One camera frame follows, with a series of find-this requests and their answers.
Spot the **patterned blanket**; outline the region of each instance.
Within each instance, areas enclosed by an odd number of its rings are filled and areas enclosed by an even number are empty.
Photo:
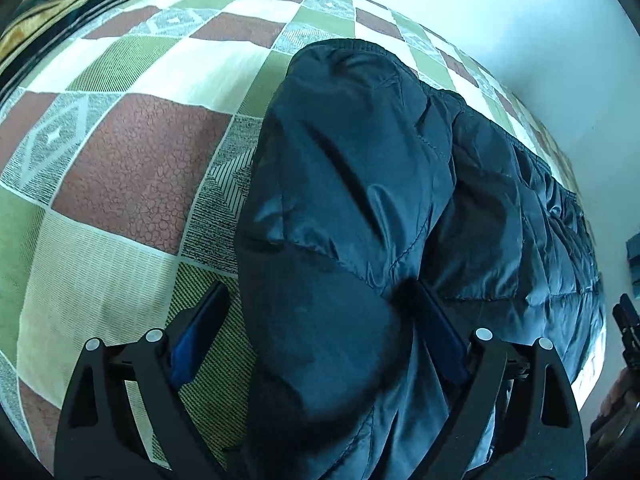
[[[480,64],[370,0],[131,0],[51,52],[0,109],[0,402],[49,468],[84,342],[137,340],[212,280],[232,306],[180,395],[216,457],[244,431],[254,363],[233,236],[260,124],[292,55],[350,37],[461,94],[577,190],[545,127]],[[600,338],[604,342],[604,332]],[[602,368],[596,348],[578,402]],[[137,388],[129,394],[149,454]]]

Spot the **jacket sleeve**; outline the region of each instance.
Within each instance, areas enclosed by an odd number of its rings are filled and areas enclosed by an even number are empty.
[[[394,294],[418,277],[452,195],[451,123],[450,108],[373,44],[317,43],[292,60],[236,233],[257,353],[252,478],[360,478],[392,432],[410,440],[420,428],[410,468],[438,433],[446,402]],[[427,398],[423,421],[399,415],[403,402]]]
[[[426,243],[421,276],[472,325],[521,344],[550,339],[574,381],[604,323],[577,197],[475,110],[463,107],[452,134],[456,190]]]

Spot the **black metal bracket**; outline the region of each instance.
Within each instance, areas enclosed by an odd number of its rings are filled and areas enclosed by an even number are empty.
[[[215,282],[196,308],[139,341],[82,350],[62,407],[54,468],[63,480],[222,480],[178,389],[193,380],[228,312],[226,287]],[[125,381],[137,381],[154,433],[172,470],[151,462],[131,412]]]
[[[569,380],[551,342],[503,342],[485,328],[474,332],[478,369],[435,443],[410,480],[551,478],[582,480],[586,454]],[[466,471],[505,380],[513,380],[506,416],[489,462]]]

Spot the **bedspread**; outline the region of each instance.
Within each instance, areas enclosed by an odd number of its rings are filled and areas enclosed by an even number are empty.
[[[244,432],[254,354],[233,237],[266,107],[306,44],[361,38],[458,92],[577,191],[545,127],[479,63],[370,0],[131,0],[59,44],[0,109],[0,402],[49,468],[84,342],[137,340],[212,280],[232,304],[180,395],[224,463]],[[574,384],[581,405],[604,330]],[[159,463],[137,388],[129,395]]]

